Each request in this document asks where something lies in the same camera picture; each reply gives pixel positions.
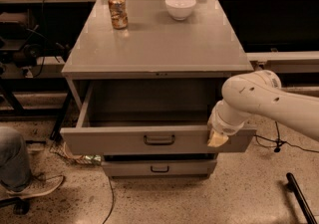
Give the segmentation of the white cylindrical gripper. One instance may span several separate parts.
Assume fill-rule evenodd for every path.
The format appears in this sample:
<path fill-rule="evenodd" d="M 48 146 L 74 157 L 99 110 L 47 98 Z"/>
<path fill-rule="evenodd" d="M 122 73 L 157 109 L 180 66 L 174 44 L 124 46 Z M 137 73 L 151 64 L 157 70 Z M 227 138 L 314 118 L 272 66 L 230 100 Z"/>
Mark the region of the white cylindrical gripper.
<path fill-rule="evenodd" d="M 219 101 L 211 111 L 207 125 L 211 132 L 207 145 L 220 147 L 228 141 L 228 135 L 241 130 L 248 120 L 248 113 L 230 106 L 225 100 Z"/>

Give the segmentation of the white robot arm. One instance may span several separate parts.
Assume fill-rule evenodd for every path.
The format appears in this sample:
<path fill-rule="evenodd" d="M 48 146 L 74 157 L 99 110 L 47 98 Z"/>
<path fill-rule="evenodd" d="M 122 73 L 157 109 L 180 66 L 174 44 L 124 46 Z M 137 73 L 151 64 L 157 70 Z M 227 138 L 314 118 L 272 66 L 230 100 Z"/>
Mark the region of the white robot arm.
<path fill-rule="evenodd" d="M 268 70 L 241 74 L 227 79 L 222 100 L 211 111 L 207 125 L 207 145 L 220 147 L 258 114 L 319 140 L 319 99 L 287 93 L 278 76 Z"/>

